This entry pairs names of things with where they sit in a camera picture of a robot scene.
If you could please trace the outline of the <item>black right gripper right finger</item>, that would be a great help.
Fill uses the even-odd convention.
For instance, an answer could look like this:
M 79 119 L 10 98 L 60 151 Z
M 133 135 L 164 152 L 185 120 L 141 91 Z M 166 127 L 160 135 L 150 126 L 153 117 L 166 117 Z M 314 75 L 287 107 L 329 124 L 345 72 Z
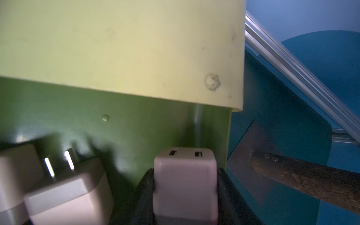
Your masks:
M 247 205 L 226 171 L 217 170 L 218 224 L 262 225 L 263 222 Z

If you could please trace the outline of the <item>pink plug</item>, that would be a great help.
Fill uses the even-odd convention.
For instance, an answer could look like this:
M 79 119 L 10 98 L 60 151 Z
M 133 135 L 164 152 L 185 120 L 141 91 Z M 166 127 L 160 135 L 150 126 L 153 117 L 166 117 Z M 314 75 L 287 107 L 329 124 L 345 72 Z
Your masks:
M 23 201 L 44 172 L 34 145 L 1 151 L 1 224 L 22 225 L 29 220 Z
M 76 164 L 71 150 L 64 152 L 68 167 L 55 173 L 50 158 L 45 164 L 50 177 L 24 195 L 34 225 L 107 225 L 114 200 L 99 158 Z
M 158 225 L 218 224 L 217 162 L 206 148 L 172 147 L 154 159 Z

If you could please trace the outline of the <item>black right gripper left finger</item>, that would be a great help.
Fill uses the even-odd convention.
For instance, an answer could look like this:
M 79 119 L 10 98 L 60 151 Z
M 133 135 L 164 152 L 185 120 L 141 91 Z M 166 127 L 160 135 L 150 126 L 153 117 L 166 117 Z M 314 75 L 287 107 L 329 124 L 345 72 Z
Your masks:
M 154 225 L 153 213 L 154 169 L 149 169 L 139 182 L 131 206 L 130 225 Z

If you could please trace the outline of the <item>green drawer cabinet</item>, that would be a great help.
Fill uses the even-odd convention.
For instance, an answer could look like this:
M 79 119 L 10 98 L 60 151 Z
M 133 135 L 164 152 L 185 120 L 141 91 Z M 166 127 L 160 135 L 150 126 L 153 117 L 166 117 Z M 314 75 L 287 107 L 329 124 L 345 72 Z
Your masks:
M 169 147 L 224 169 L 243 109 L 245 1 L 1 1 L 1 149 L 33 144 L 56 173 L 100 158 L 129 225 Z

